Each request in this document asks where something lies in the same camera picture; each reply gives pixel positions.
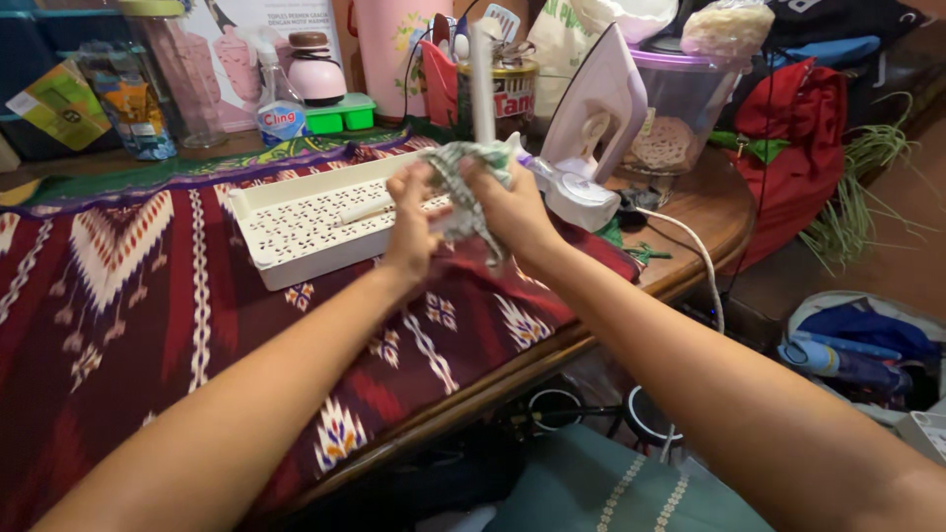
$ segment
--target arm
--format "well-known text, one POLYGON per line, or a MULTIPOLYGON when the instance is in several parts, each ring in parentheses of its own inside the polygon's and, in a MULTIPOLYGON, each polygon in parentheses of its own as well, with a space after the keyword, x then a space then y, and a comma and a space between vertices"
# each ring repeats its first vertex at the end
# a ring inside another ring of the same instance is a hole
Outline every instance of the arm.
POLYGON ((35 530, 230 529, 385 316, 427 274, 425 176, 388 182, 397 222, 370 273, 168 408, 35 530))
POLYGON ((946 474, 794 372, 681 316, 554 231, 531 173, 466 180, 520 266, 552 288, 776 528, 933 530, 946 474))

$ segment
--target pink thermos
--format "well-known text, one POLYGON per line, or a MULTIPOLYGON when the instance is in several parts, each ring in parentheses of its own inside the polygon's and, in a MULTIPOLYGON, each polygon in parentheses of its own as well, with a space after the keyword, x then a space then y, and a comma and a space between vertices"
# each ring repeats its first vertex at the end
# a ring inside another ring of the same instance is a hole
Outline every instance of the pink thermos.
POLYGON ((417 46, 410 72, 408 58, 435 14, 453 15, 453 0, 353 1, 358 28, 351 27, 349 6, 349 31, 359 40, 368 96, 377 104, 375 113, 382 121, 399 121, 404 116, 406 95, 408 114, 427 116, 423 95, 427 89, 419 64, 420 46, 417 46))

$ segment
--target hand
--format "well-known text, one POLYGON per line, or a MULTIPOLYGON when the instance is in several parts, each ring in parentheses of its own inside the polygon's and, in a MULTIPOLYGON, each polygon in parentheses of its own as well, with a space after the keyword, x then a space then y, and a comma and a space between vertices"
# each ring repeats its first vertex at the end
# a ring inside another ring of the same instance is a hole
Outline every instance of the hand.
POLYGON ((415 162, 388 179, 388 193, 397 205, 388 251, 381 265, 397 271, 410 288, 424 280, 430 266, 430 254, 440 244, 440 235, 430 233, 429 221, 443 216, 444 209, 425 212, 420 204, 430 195, 428 180, 433 168, 415 162))
POLYGON ((506 190, 477 160, 460 161, 460 172, 480 201, 489 230, 509 246, 519 262, 537 264, 549 251, 567 244, 552 227, 533 174, 516 161, 510 163, 509 171, 513 182, 506 190))

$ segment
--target left hand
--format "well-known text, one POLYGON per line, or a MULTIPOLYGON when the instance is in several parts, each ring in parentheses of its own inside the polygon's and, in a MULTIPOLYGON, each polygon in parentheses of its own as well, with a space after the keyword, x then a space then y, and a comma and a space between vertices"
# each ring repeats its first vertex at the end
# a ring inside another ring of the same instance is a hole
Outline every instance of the left hand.
POLYGON ((395 269, 412 287, 427 276, 430 254, 441 239, 441 235, 431 234, 429 221, 443 216, 445 210, 425 212, 420 206, 430 196, 428 181, 432 173, 430 165, 418 161, 398 170, 387 182, 397 208, 381 265, 395 269))

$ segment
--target teal cushion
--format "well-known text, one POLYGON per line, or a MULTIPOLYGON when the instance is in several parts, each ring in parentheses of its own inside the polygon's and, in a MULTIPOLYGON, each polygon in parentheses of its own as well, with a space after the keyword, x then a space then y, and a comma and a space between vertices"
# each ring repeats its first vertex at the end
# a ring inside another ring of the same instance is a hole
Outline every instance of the teal cushion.
POLYGON ((536 441, 486 532, 772 530, 726 486, 690 478, 582 425, 536 441))

